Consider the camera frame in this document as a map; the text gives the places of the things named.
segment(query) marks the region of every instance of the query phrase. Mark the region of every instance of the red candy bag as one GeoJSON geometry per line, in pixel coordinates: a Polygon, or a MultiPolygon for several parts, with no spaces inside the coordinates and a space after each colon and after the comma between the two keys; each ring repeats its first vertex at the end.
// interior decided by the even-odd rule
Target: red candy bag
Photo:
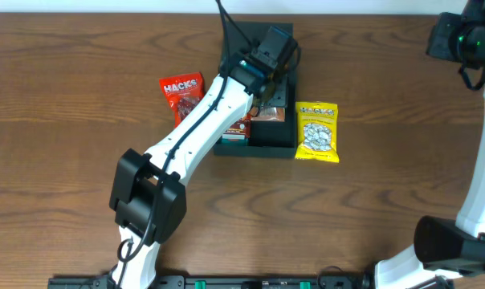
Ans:
{"type": "Polygon", "coordinates": [[[162,93],[175,112],[175,128],[203,99],[203,77],[200,72],[159,79],[162,93]]]}

